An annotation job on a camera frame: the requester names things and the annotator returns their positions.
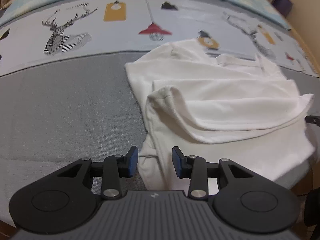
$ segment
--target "deer head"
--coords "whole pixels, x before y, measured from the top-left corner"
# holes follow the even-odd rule
[[[81,16],[78,16],[78,14],[76,14],[76,16],[74,18],[72,18],[71,20],[68,20],[64,25],[58,26],[58,24],[55,22],[56,17],[52,20],[52,22],[49,21],[49,19],[52,16],[56,15],[58,10],[56,10],[56,12],[53,15],[51,15],[46,21],[42,21],[42,25],[49,27],[50,31],[53,31],[53,34],[61,35],[63,33],[63,31],[65,30],[65,28],[70,27],[77,20],[80,20],[80,19],[83,19],[83,18],[89,16],[90,14],[94,13],[98,9],[98,8],[95,8],[92,12],[90,12],[90,10],[87,9],[84,5],[82,6],[82,8],[85,10],[84,14],[82,14]]]

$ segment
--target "white printed panel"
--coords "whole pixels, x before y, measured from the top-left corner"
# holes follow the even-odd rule
[[[247,14],[192,0],[78,0],[33,13],[0,30],[0,76],[198,37],[208,53],[253,59],[259,51],[278,65],[317,76],[287,34]]]

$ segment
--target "wall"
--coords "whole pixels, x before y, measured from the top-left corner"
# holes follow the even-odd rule
[[[300,34],[317,62],[320,63],[320,0],[290,1],[293,3],[293,8],[286,19]]]

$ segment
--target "folded white cloth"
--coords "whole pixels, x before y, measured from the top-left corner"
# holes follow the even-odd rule
[[[262,55],[207,56],[197,40],[164,44],[126,64],[147,138],[138,169],[149,190],[188,190],[176,177],[173,146],[208,162],[233,161],[275,180],[313,152],[304,134],[312,94]],[[209,179],[209,193],[217,190]]]

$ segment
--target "red lamp illustration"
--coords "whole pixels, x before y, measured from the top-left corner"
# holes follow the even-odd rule
[[[139,34],[149,34],[150,40],[152,41],[163,41],[164,39],[163,35],[172,35],[172,33],[169,31],[163,30],[159,25],[155,24],[148,0],[146,0],[146,4],[148,7],[151,24],[145,30],[142,30],[141,32],[139,32]]]

